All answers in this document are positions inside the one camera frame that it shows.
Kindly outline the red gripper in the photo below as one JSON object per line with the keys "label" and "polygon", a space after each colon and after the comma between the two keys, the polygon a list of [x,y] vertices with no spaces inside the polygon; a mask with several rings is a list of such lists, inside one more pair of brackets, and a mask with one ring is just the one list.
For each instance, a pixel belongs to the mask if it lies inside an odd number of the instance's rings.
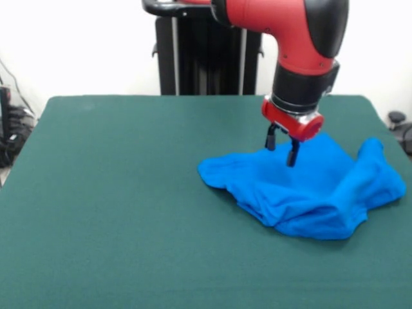
{"label": "red gripper", "polygon": [[288,153],[286,165],[294,167],[299,154],[300,142],[313,138],[322,128],[324,117],[318,112],[305,115],[292,115],[280,110],[269,98],[263,99],[261,107],[263,116],[271,122],[268,127],[265,148],[276,149],[276,129],[280,128],[290,136],[292,148]]}

